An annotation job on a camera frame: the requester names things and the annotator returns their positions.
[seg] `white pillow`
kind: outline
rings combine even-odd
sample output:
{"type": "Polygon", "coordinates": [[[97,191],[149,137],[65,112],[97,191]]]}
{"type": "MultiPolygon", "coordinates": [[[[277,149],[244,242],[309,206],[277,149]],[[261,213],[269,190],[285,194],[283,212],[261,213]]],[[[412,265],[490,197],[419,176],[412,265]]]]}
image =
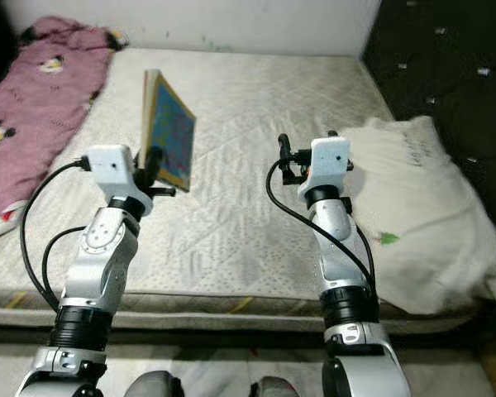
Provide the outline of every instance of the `white pillow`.
{"type": "Polygon", "coordinates": [[[351,141],[346,185],[370,238],[379,296],[420,314],[496,299],[496,229],[432,119],[370,119],[341,134],[351,141]]]}

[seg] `pink blanket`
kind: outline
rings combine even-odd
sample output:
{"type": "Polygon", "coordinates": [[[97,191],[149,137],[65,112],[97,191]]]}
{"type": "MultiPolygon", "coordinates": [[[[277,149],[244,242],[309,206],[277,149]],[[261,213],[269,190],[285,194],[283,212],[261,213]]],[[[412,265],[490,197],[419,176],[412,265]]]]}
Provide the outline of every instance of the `pink blanket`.
{"type": "Polygon", "coordinates": [[[0,222],[28,199],[78,130],[111,54],[102,28],[44,17],[30,32],[35,40],[0,83],[0,222]]]}

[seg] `mattress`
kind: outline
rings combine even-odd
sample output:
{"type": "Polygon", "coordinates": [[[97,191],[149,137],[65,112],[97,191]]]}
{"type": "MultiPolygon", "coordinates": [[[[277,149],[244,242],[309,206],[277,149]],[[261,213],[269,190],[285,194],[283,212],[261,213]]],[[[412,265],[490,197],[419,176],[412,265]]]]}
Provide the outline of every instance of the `mattress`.
{"type": "MultiPolygon", "coordinates": [[[[115,327],[321,331],[312,233],[267,199],[265,175],[278,156],[277,136],[309,147],[327,130],[391,119],[360,62],[350,57],[236,55],[127,49],[113,56],[107,85],[54,168],[91,145],[140,146],[144,69],[161,69],[197,115],[192,190],[156,198],[141,222],[115,327]]],[[[304,212],[294,188],[274,192],[304,212]]],[[[103,195],[88,173],[69,170],[30,212],[26,235],[40,269],[50,236],[85,225],[103,195]]],[[[62,289],[77,236],[59,241],[50,282],[62,289]]],[[[388,302],[381,317],[395,333],[439,332],[477,308],[410,316],[388,302]]],[[[0,237],[0,324],[51,325],[54,316],[23,269],[18,233],[0,237]]]]}

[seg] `white wall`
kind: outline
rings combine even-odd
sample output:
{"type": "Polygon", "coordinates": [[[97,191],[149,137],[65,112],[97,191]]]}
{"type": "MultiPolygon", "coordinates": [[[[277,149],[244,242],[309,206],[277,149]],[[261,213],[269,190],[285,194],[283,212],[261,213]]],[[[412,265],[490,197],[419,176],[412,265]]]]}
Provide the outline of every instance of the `white wall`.
{"type": "Polygon", "coordinates": [[[359,55],[380,0],[5,0],[22,31],[44,15],[123,30],[135,47],[359,55]]]}

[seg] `black cable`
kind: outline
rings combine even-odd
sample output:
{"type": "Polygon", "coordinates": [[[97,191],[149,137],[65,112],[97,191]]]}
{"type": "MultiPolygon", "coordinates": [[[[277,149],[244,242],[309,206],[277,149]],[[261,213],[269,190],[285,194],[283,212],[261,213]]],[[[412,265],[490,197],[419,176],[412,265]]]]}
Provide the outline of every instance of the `black cable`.
{"type": "Polygon", "coordinates": [[[358,233],[358,235],[360,236],[360,239],[364,243],[365,253],[367,255],[367,261],[368,261],[368,264],[370,265],[371,279],[373,280],[374,286],[376,288],[377,279],[376,279],[376,276],[374,274],[374,262],[373,262],[373,253],[371,252],[371,246],[368,243],[367,238],[366,238],[364,232],[362,232],[362,229],[360,229],[358,227],[358,225],[356,225],[356,232],[358,233]]]}
{"type": "Polygon", "coordinates": [[[272,187],[270,185],[270,182],[272,180],[272,175],[274,174],[275,169],[278,167],[278,165],[281,163],[281,160],[277,160],[275,163],[272,164],[270,167],[268,174],[266,175],[266,193],[268,194],[268,197],[274,203],[276,206],[279,207],[282,211],[285,211],[288,215],[296,218],[300,222],[304,223],[305,225],[309,226],[311,229],[314,231],[320,233],[322,236],[324,236],[327,240],[329,240],[332,244],[334,244],[340,251],[342,251],[344,254],[346,254],[349,259],[351,259],[355,264],[358,266],[360,271],[365,277],[365,280],[367,281],[367,284],[370,287],[371,294],[375,299],[377,299],[377,292],[374,284],[374,280],[372,279],[370,273],[367,271],[365,268],[364,264],[356,257],[355,254],[353,254],[346,246],[344,246],[341,242],[339,242],[335,237],[331,236],[328,232],[323,230],[321,227],[319,227],[316,223],[306,219],[303,215],[300,215],[299,213],[296,213],[283,203],[281,203],[272,193],[272,187]]]}
{"type": "Polygon", "coordinates": [[[61,172],[67,170],[68,168],[73,168],[73,167],[84,167],[84,162],[85,160],[76,160],[73,163],[69,163],[67,165],[63,165],[59,169],[55,170],[50,176],[48,176],[44,181],[41,183],[41,185],[35,189],[35,192],[33,195],[30,197],[28,200],[26,206],[24,207],[24,211],[22,212],[21,216],[21,221],[20,221],[20,249],[22,252],[22,259],[24,260],[24,267],[26,268],[27,274],[30,276],[31,282],[35,286],[35,288],[39,291],[39,294],[42,295],[42,298],[48,303],[49,306],[57,313],[59,310],[59,305],[55,303],[51,299],[51,295],[48,294],[48,292],[44,289],[44,287],[41,285],[40,281],[37,279],[35,272],[33,271],[33,266],[31,266],[30,263],[30,258],[27,254],[27,248],[26,248],[26,219],[27,219],[27,213],[29,213],[31,206],[35,202],[36,198],[39,196],[41,193],[42,189],[49,183],[51,180],[60,174],[61,172]]]}
{"type": "Polygon", "coordinates": [[[50,256],[50,251],[51,247],[59,240],[62,236],[66,236],[67,234],[73,233],[73,232],[80,232],[81,230],[84,230],[86,226],[78,226],[78,227],[71,227],[70,229],[66,229],[63,232],[57,234],[54,236],[48,245],[46,246],[46,249],[44,249],[44,255],[42,256],[42,266],[41,266],[41,272],[42,272],[42,282],[44,283],[44,288],[46,289],[46,293],[49,295],[49,297],[52,299],[54,304],[59,306],[59,299],[57,296],[55,296],[55,293],[53,292],[53,289],[51,288],[50,281],[48,280],[48,257],[50,256]]]}

